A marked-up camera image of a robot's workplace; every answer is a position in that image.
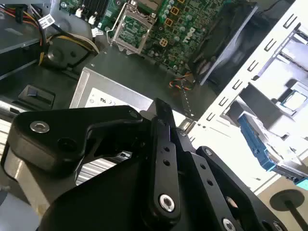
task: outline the metal frame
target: metal frame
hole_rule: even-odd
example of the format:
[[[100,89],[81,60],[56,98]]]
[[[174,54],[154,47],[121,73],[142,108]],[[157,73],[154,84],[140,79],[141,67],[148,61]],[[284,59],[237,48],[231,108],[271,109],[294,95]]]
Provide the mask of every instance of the metal frame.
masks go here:
[[[296,0],[293,3],[225,89],[197,121],[199,126],[195,126],[191,130],[191,137],[197,136],[200,129],[211,126],[217,116],[228,110],[235,98],[247,87],[248,82],[261,71],[270,58],[275,55],[276,50],[301,22],[299,18],[302,10],[301,7],[305,5],[305,0]]]
[[[144,17],[141,17],[138,13],[132,11],[132,10],[135,10],[137,6],[133,6],[133,5],[130,5],[130,4],[124,4],[123,8],[125,8],[124,10],[124,13],[122,15],[122,18],[121,18],[121,21],[119,23],[119,25],[121,26],[118,26],[116,31],[115,31],[115,35],[113,36],[113,39],[111,41],[111,45],[113,42],[117,43],[118,44],[118,47],[120,50],[123,50],[123,48],[121,48],[121,46],[123,46],[124,48],[127,49],[127,54],[130,54],[130,53],[137,53],[137,54],[141,54],[141,51],[145,45],[145,42],[149,36],[149,33],[152,29],[152,26],[153,26],[153,23],[149,23],[149,21],[144,18]],[[128,44],[127,42],[124,42],[122,41],[119,36],[123,30],[123,23],[124,23],[124,20],[126,17],[130,17],[130,18],[133,18],[133,19],[136,19],[138,22],[140,22],[141,24],[143,24],[144,26],[146,26],[148,28],[147,30],[147,33],[146,35],[142,36],[142,41],[139,45],[138,48],[136,47],[133,47],[131,46],[130,44]]]

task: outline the motherboard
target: motherboard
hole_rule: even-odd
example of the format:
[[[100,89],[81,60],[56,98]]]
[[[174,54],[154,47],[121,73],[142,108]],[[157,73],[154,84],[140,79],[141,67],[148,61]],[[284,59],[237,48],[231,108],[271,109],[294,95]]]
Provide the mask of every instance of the motherboard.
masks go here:
[[[237,0],[66,0],[61,7],[107,32],[110,44],[174,73],[205,39],[224,4]]]

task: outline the metal bolt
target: metal bolt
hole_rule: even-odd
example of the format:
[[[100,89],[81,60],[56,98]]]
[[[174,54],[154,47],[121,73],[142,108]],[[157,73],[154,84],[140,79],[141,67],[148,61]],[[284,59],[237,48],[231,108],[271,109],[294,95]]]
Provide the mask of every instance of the metal bolt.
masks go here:
[[[283,229],[280,227],[280,225],[277,222],[274,221],[273,224],[278,231],[283,231]]]
[[[166,194],[162,194],[159,197],[160,206],[167,212],[172,212],[174,210],[174,201],[172,198]]]
[[[61,7],[62,7],[62,8],[66,8],[66,7],[67,7],[67,4],[66,4],[65,1],[61,2]]]
[[[138,117],[138,115],[134,112],[134,111],[129,111],[129,114],[132,116],[132,117],[134,117],[134,118],[137,118]]]
[[[34,121],[30,124],[30,128],[37,133],[46,133],[50,130],[49,125],[44,121]]]
[[[226,231],[236,231],[234,225],[232,224],[231,221],[229,221],[228,219],[224,218],[222,220],[222,224],[223,224],[223,227],[225,227],[225,230]]]

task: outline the screw hole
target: screw hole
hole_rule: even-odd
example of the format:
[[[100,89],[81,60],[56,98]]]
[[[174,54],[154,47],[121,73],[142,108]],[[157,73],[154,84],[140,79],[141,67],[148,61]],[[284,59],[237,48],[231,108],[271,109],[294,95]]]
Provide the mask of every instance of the screw hole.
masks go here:
[[[166,165],[166,166],[170,166],[170,162],[167,161],[167,160],[163,160],[163,163],[164,163],[164,165]]]
[[[207,183],[209,184],[209,185],[211,185],[211,186],[213,186],[213,182],[211,181],[211,180],[207,180]]]
[[[58,140],[58,147],[64,152],[74,152],[77,150],[77,143],[71,138],[61,138]]]

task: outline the black fan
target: black fan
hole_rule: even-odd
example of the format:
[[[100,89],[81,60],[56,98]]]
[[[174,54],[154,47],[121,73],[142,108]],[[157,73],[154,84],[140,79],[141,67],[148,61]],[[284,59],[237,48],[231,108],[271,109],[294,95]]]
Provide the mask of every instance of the black fan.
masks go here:
[[[203,85],[209,78],[223,89],[270,30],[270,23],[254,13],[256,3],[238,2],[224,6],[189,67]]]

